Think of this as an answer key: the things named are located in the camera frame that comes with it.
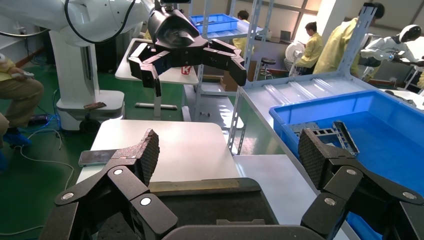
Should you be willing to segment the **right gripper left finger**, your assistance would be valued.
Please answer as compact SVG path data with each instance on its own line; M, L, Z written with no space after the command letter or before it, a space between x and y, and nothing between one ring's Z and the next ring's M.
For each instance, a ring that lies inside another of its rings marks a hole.
M116 150L102 170L58 194L40 239L90 240L117 213L138 239L163 239L178 218L148 187L159 153L152 129L138 144Z

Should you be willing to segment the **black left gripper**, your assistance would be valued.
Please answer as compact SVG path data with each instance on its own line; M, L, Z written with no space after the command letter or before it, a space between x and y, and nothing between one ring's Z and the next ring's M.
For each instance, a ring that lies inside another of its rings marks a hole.
M133 77L142 81L143 87L162 96L159 75L171 67L206 66L228 71L238 86L247 80L245 60L241 50L219 39L207 41L177 9L155 9L148 19L152 43L132 43L127 61Z

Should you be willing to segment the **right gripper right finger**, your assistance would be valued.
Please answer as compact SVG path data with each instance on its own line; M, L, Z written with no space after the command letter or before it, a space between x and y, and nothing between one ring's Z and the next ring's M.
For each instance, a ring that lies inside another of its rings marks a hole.
M349 213L361 217L385 240L424 237L424 199L417 192L364 167L350 152L327 145L311 129L302 130L300 161L319 195L301 226L332 240Z

